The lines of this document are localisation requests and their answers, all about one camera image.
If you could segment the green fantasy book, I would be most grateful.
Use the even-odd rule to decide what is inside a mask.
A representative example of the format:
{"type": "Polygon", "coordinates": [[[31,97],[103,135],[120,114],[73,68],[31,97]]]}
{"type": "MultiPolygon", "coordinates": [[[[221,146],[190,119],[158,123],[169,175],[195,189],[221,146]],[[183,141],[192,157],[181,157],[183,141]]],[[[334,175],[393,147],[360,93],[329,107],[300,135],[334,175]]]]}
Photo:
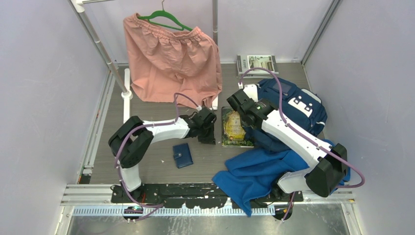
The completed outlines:
{"type": "Polygon", "coordinates": [[[242,128],[238,112],[229,106],[221,108],[221,128],[223,147],[254,147],[254,144],[245,139],[245,130],[242,128]]]}

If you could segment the navy blue backpack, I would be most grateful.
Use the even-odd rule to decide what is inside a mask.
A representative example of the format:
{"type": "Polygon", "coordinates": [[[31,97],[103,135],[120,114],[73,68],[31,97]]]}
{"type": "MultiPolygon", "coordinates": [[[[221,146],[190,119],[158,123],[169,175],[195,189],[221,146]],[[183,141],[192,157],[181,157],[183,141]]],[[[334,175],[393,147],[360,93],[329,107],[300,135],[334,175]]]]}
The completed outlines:
{"type": "MultiPolygon", "coordinates": [[[[284,115],[299,127],[313,136],[318,136],[324,129],[327,113],[320,98],[309,91],[301,89],[296,84],[279,78],[282,88],[282,109],[284,115]]],[[[258,99],[266,99],[278,105],[279,86],[275,79],[263,79],[256,83],[258,99]]],[[[244,139],[251,141],[255,147],[264,148],[270,153],[289,150],[282,141],[266,134],[262,130],[243,128],[246,132],[244,139]]]]}

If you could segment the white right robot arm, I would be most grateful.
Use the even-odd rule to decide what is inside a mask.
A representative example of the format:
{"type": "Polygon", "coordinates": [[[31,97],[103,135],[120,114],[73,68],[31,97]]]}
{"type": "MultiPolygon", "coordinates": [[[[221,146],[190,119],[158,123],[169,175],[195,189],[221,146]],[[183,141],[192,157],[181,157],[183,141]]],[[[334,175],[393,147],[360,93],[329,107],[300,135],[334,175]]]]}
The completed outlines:
{"type": "Polygon", "coordinates": [[[282,102],[267,99],[254,101],[244,89],[227,98],[228,104],[253,129],[261,129],[295,151],[308,168],[286,172],[272,187],[272,196],[284,201],[294,191],[310,190],[320,197],[328,197],[347,175],[347,150],[341,145],[324,142],[292,122],[284,113],[282,102]]]}

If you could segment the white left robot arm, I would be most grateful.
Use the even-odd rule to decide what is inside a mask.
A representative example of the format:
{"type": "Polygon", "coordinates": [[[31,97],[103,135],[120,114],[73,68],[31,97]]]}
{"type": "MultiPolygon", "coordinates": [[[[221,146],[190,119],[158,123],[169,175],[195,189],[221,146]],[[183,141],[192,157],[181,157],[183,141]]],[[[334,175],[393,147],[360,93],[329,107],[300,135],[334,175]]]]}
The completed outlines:
{"type": "Polygon", "coordinates": [[[180,115],[165,121],[144,121],[130,117],[108,140],[115,156],[115,166],[125,186],[123,195],[137,202],[143,195],[138,164],[151,144],[169,139],[198,138],[202,143],[214,143],[214,124],[217,116],[207,107],[192,115],[180,115]]]}

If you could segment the small blue wallet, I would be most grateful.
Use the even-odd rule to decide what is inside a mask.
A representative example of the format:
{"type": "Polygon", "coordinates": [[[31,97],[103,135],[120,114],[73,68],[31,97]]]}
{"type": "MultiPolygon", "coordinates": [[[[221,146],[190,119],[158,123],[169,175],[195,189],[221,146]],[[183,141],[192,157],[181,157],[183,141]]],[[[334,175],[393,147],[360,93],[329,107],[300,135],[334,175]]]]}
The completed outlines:
{"type": "Polygon", "coordinates": [[[193,159],[191,156],[188,143],[178,144],[172,147],[173,159],[177,168],[183,168],[193,165],[193,159]]]}

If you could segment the grey magazine stack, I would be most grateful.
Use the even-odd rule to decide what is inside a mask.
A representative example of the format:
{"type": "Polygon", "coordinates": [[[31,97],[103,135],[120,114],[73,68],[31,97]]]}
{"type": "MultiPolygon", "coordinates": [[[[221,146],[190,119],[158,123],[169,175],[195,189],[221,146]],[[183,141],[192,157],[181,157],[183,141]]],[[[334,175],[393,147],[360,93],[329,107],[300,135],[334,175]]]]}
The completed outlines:
{"type": "Polygon", "coordinates": [[[274,55],[237,55],[236,65],[239,77],[248,71],[244,78],[273,78],[270,73],[261,70],[260,68],[269,70],[275,75],[279,75],[274,55]]]}

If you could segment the pink shorts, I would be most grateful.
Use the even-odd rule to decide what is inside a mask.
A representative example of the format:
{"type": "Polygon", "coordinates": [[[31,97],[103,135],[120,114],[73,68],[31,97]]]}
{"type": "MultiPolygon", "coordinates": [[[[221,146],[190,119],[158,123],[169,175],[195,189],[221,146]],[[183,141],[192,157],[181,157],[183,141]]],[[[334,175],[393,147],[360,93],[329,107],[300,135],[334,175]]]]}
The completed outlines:
{"type": "Polygon", "coordinates": [[[223,87],[219,47],[195,27],[172,32],[140,19],[123,20],[131,87],[145,102],[173,102],[212,107],[223,87]]]}

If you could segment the blue cloth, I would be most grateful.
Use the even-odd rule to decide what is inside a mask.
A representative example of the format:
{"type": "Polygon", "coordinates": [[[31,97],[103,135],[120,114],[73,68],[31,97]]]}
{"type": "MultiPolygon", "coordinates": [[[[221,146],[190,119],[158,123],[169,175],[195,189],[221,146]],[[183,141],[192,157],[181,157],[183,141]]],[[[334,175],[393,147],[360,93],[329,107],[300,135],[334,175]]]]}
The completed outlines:
{"type": "Polygon", "coordinates": [[[251,217],[251,200],[267,196],[273,181],[285,172],[307,169],[308,165],[291,149],[270,152],[254,148],[226,160],[225,167],[212,181],[251,217]]]}

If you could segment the green clothes hanger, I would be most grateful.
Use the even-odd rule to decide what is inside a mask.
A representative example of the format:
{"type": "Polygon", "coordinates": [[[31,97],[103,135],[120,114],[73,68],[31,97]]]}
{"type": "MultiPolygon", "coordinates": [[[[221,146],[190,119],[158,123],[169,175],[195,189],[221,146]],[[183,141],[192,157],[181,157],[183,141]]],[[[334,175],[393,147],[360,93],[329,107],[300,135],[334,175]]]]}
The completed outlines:
{"type": "Polygon", "coordinates": [[[164,8],[164,0],[161,1],[161,10],[156,10],[150,15],[147,16],[137,16],[138,19],[144,20],[150,24],[154,24],[157,26],[177,30],[177,31],[188,31],[191,32],[193,28],[181,23],[174,15],[169,13],[164,8]],[[161,22],[158,22],[158,18],[163,18],[167,20],[170,24],[164,24],[161,22]]]}

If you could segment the metal clothes rack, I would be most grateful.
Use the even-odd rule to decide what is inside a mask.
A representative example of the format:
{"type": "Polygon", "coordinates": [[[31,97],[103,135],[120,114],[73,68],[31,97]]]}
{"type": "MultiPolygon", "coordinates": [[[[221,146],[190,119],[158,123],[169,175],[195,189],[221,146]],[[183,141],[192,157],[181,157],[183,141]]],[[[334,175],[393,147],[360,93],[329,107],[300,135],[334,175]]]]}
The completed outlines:
{"type": "MultiPolygon", "coordinates": [[[[96,30],[94,29],[88,15],[85,12],[85,4],[96,3],[95,0],[72,0],[71,4],[73,5],[75,12],[80,17],[81,23],[86,27],[87,33],[91,36],[92,42],[95,44],[98,52],[102,56],[104,62],[106,63],[110,75],[116,80],[118,86],[121,88],[122,93],[121,97],[123,99],[123,122],[126,122],[131,116],[131,99],[133,98],[133,93],[131,91],[131,82],[130,82],[130,70],[125,69],[124,77],[122,78],[118,72],[118,67],[114,64],[114,60],[111,59],[105,46],[103,45],[101,39],[99,38],[96,30]]],[[[179,31],[190,31],[191,29],[181,23],[174,15],[165,11],[164,1],[161,2],[162,9],[153,12],[149,16],[142,16],[142,19],[150,21],[156,17],[164,17],[171,20],[178,27],[167,26],[167,28],[179,30],[179,31]]]]}

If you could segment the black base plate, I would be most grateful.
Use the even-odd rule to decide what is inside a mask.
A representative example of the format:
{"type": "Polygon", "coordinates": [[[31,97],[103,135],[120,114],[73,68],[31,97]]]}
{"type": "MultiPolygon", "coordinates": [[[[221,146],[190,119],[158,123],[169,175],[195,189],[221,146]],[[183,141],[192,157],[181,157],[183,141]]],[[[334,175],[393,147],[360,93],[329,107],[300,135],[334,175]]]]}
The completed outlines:
{"type": "MultiPolygon", "coordinates": [[[[127,196],[121,185],[110,186],[112,190],[112,203],[133,203],[127,196]]],[[[178,209],[186,206],[189,209],[199,207],[201,209],[222,208],[230,199],[214,183],[182,183],[182,184],[156,184],[147,183],[132,191],[130,195],[139,203],[157,205],[163,204],[164,208],[178,209]]],[[[266,196],[250,200],[252,211],[255,208],[265,208],[272,203],[287,205],[290,195],[276,190],[266,196]]]]}

